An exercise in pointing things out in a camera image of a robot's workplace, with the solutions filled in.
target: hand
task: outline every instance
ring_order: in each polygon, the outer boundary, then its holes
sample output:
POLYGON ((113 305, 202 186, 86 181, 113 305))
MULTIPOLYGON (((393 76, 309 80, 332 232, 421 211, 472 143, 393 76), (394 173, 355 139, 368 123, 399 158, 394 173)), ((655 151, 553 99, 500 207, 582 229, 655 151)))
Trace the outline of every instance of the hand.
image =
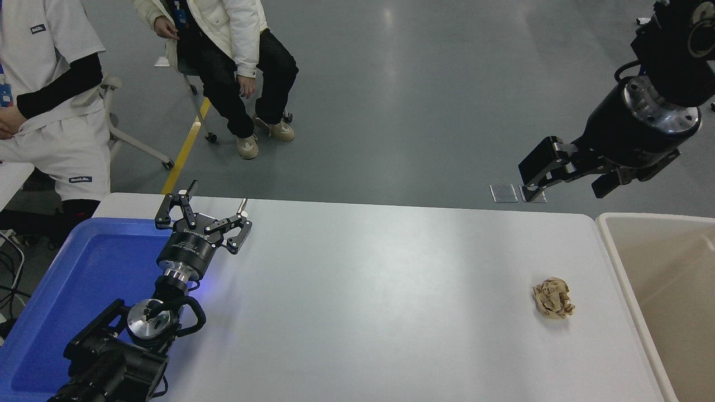
POLYGON ((163 15, 158 16, 157 19, 154 20, 154 32, 156 32, 160 38, 179 40, 177 36, 179 30, 174 26, 171 20, 163 15))
POLYGON ((0 109, 0 139, 11 139, 26 121, 17 106, 0 109))
POLYGON ((254 92, 256 92, 256 79, 250 77, 244 77, 242 75, 237 75, 236 79, 238 84, 241 86, 240 95, 246 99, 250 98, 254 92))

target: white shorts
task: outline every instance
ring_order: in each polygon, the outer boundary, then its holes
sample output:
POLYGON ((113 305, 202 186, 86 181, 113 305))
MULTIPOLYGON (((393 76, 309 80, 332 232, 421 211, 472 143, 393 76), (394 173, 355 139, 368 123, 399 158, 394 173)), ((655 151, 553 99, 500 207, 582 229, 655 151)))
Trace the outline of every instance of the white shorts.
POLYGON ((0 139, 0 160, 29 162, 54 179, 67 200, 102 200, 109 194, 109 128, 105 110, 52 122, 0 139))

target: white puffer jacket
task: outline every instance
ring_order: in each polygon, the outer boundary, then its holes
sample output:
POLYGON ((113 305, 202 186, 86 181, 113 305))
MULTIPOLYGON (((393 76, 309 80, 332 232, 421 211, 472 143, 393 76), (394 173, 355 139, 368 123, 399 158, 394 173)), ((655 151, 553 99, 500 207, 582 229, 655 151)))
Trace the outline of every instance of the white puffer jacket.
MULTIPOLYGON (((144 23, 154 31, 159 16, 174 21, 161 0, 133 0, 144 23)), ((268 27, 261 0, 187 0, 199 28, 238 66, 237 74, 256 77, 260 33, 268 27)), ((177 41, 167 39, 167 58, 178 66, 177 41)))

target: beige plastic bin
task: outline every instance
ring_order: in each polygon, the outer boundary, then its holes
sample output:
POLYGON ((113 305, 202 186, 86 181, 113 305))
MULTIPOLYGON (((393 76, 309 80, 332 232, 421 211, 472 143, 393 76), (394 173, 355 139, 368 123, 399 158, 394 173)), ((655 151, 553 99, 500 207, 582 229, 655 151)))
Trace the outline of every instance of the beige plastic bin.
POLYGON ((596 224, 665 399, 715 401, 715 219, 606 213, 596 224))

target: crumpled paper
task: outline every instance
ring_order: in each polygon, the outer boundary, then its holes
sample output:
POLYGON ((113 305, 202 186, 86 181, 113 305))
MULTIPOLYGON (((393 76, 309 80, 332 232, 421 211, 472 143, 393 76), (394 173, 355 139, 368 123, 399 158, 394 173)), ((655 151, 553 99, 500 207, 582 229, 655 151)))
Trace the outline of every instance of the crumpled paper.
POLYGON ((573 315, 576 307, 568 298, 568 285, 563 279, 551 277, 534 286, 536 307, 548 318, 561 319, 573 315))

